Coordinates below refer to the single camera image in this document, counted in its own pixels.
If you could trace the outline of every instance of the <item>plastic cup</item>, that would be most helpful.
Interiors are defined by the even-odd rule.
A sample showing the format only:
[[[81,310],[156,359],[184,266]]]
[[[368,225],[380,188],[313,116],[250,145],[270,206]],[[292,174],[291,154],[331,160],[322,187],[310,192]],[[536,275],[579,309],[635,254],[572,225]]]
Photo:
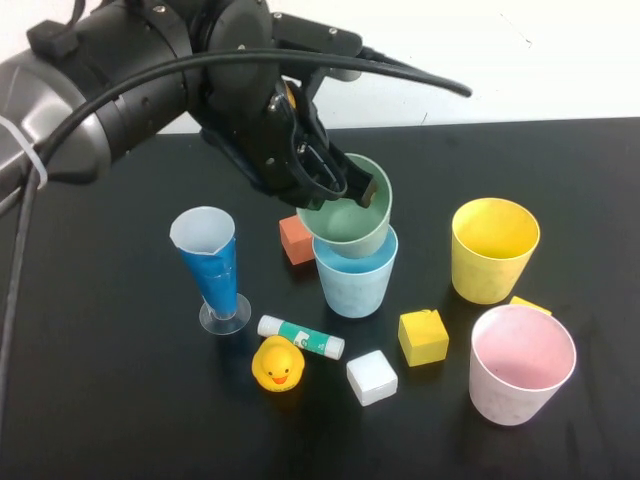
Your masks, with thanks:
[[[365,258],[338,255],[317,238],[313,239],[313,252],[325,299],[334,312],[347,318],[362,318],[380,308],[398,253],[398,237],[393,228],[389,227],[378,251]]]
[[[387,174],[373,160],[348,153],[360,168],[373,174],[378,191],[369,208],[351,199],[324,202],[320,210],[299,208],[298,216],[311,234],[347,258],[373,255],[385,242],[389,230],[393,192]]]
[[[197,207],[176,218],[169,233],[204,299],[200,323],[216,335],[237,332],[251,318],[249,301],[238,293],[235,232],[224,210]]]
[[[481,198],[458,209],[452,222],[451,279],[466,300],[501,302],[540,241],[540,227],[524,207]]]
[[[524,305],[484,313],[471,333],[469,394],[499,425],[531,419],[571,377],[576,348],[551,315]]]

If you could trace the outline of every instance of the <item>black table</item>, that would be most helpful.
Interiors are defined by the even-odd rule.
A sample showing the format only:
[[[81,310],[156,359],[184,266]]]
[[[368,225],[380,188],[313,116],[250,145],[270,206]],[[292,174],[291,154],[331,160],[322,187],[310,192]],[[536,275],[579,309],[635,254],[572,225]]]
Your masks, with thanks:
[[[313,265],[288,267],[278,220],[196,135],[156,138],[90,187],[38,200],[11,367],[0,478],[638,478],[640,120],[339,131],[395,189],[400,239],[382,308],[326,306]],[[463,202],[528,207],[542,241],[514,293],[546,306],[578,348],[573,378],[530,423],[499,428],[468,398],[469,337],[484,308],[449,280],[449,224]],[[196,205],[233,215],[253,319],[230,338],[198,322],[201,299],[168,238]],[[6,275],[12,216],[0,225]],[[438,308],[442,364],[409,369],[403,312]],[[263,392],[250,374],[264,313],[343,337],[339,362],[306,354],[301,384]],[[398,393],[362,408],[347,360],[382,349]]]

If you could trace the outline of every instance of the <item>rubber duck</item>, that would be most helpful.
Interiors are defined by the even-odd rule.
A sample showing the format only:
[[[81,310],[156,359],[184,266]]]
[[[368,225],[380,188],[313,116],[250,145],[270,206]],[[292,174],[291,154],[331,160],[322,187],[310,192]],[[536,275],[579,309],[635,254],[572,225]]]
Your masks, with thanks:
[[[251,373],[262,388],[286,392],[302,378],[304,357],[293,343],[275,335],[267,338],[253,356]]]

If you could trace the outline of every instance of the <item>orange block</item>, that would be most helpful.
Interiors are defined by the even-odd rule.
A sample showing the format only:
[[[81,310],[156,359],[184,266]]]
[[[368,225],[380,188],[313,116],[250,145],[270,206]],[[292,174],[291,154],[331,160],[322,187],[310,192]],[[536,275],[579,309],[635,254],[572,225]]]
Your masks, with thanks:
[[[280,240],[293,265],[313,260],[311,234],[297,215],[280,220]]]

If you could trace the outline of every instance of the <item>foam cube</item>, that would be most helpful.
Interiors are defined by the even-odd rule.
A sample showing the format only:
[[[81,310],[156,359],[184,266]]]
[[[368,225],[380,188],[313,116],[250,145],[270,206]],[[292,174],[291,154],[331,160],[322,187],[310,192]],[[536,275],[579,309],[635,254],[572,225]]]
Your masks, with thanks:
[[[348,362],[347,379],[363,407],[390,397],[398,390],[398,376],[380,350]]]
[[[547,315],[551,315],[551,311],[550,310],[547,310],[546,308],[539,307],[535,303],[527,302],[525,299],[520,298],[520,297],[516,297],[515,295],[514,295],[514,297],[511,299],[511,301],[509,303],[511,305],[526,305],[527,307],[537,308],[541,312],[546,313]]]
[[[313,260],[311,234],[297,215],[280,220],[280,241],[292,265]]]
[[[410,367],[444,360],[449,348],[449,335],[437,310],[401,315],[398,340]]]

